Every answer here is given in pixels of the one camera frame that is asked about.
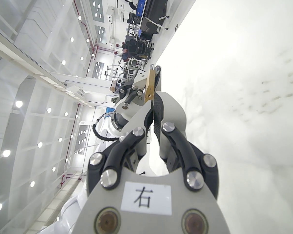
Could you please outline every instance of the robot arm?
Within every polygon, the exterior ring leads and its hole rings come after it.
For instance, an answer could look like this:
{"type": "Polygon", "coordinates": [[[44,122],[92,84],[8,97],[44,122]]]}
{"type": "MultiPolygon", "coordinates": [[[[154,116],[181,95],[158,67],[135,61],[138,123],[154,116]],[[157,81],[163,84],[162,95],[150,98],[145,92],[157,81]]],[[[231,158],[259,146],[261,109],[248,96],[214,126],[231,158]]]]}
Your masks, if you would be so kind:
{"type": "MultiPolygon", "coordinates": [[[[133,81],[132,87],[137,87],[133,91],[143,90],[140,81],[133,81]]],[[[131,93],[128,89],[123,99],[131,93]]],[[[73,234],[229,234],[216,202],[215,158],[187,141],[181,106],[167,93],[156,91],[153,95],[125,124],[119,140],[91,156],[89,197],[73,234]],[[135,173],[146,154],[146,136],[153,121],[160,156],[169,171],[165,176],[135,173]]]]}

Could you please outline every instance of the red pipe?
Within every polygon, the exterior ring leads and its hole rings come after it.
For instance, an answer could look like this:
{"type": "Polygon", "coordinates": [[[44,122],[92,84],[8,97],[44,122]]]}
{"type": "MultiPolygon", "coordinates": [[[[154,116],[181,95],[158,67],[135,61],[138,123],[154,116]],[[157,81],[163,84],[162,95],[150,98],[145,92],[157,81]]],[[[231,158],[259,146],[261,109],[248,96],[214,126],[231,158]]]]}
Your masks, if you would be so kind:
{"type": "MultiPolygon", "coordinates": [[[[81,105],[81,104],[78,104],[78,106],[77,106],[76,114],[78,113],[78,109],[79,109],[79,106],[80,106],[80,105],[81,105]]],[[[76,122],[76,117],[75,117],[75,119],[74,119],[74,123],[73,123],[73,128],[72,128],[71,135],[73,135],[75,122],[76,122]]],[[[67,155],[68,155],[68,151],[69,151],[69,146],[70,146],[70,144],[71,144],[71,140],[72,140],[72,139],[70,138],[70,139],[69,139],[69,142],[68,142],[68,147],[67,147],[67,152],[66,152],[66,157],[65,157],[65,164],[66,164],[66,158],[67,158],[67,155]]],[[[62,175],[61,187],[60,187],[60,188],[62,188],[62,184],[63,184],[63,178],[64,178],[64,176],[65,176],[65,175],[62,175]]]]}
{"type": "MultiPolygon", "coordinates": [[[[80,16],[79,11],[78,11],[78,9],[77,9],[77,5],[76,5],[75,0],[74,0],[74,4],[75,4],[75,7],[76,7],[76,11],[77,11],[77,13],[78,13],[78,16],[80,16]]],[[[93,46],[93,44],[92,44],[92,41],[91,41],[91,38],[90,38],[90,35],[89,35],[89,32],[88,32],[88,28],[87,28],[87,26],[86,26],[85,23],[83,23],[82,21],[80,21],[80,22],[86,27],[86,31],[87,31],[87,34],[88,34],[88,37],[89,37],[89,41],[90,41],[90,46],[91,46],[91,48],[94,50],[94,46],[93,46]]]]}

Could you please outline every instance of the white floor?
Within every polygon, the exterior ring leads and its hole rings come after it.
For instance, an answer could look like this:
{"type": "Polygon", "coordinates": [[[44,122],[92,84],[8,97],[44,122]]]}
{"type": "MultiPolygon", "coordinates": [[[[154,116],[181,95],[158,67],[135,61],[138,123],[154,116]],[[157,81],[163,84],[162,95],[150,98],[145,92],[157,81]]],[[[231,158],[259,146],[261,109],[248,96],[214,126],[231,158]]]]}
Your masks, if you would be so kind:
{"type": "Polygon", "coordinates": [[[157,65],[231,233],[293,234],[293,0],[197,0],[157,65]]]}

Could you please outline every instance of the desk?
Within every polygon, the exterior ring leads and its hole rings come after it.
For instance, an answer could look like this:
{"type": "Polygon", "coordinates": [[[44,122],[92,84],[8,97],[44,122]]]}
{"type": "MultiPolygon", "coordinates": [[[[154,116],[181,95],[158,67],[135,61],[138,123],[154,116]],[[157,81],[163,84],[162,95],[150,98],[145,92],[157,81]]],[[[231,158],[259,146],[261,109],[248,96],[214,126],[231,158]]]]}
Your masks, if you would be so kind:
{"type": "Polygon", "coordinates": [[[139,29],[148,34],[155,34],[158,26],[154,25],[146,18],[161,25],[166,18],[166,10],[167,0],[146,0],[139,29]]]}

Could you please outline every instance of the silver screw cap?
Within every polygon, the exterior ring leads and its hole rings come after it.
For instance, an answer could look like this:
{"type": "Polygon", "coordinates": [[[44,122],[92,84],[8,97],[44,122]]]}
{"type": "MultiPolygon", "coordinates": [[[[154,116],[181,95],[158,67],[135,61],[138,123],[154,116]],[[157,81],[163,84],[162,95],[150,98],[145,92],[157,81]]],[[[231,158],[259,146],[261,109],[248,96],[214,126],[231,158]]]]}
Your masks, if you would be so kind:
{"type": "Polygon", "coordinates": [[[113,169],[108,169],[104,171],[101,175],[101,185],[102,187],[111,187],[117,181],[117,172],[113,169]]]}
{"type": "Polygon", "coordinates": [[[136,128],[132,131],[132,133],[133,133],[136,137],[141,137],[141,136],[143,135],[143,133],[144,133],[144,130],[143,130],[143,128],[141,128],[141,127],[136,127],[136,128]]]}
{"type": "Polygon", "coordinates": [[[193,189],[199,190],[204,186],[204,178],[198,171],[190,171],[187,174],[187,183],[193,189]]]}
{"type": "Polygon", "coordinates": [[[203,161],[204,161],[205,165],[209,168],[214,168],[216,166],[216,159],[214,156],[212,156],[210,154],[205,154],[203,156],[203,161]]]}
{"type": "Polygon", "coordinates": [[[102,161],[103,155],[101,153],[94,153],[90,159],[89,163],[93,166],[98,165],[102,161]]]}
{"type": "Polygon", "coordinates": [[[171,122],[165,122],[163,124],[163,130],[166,132],[172,132],[175,129],[175,124],[171,122]]]}

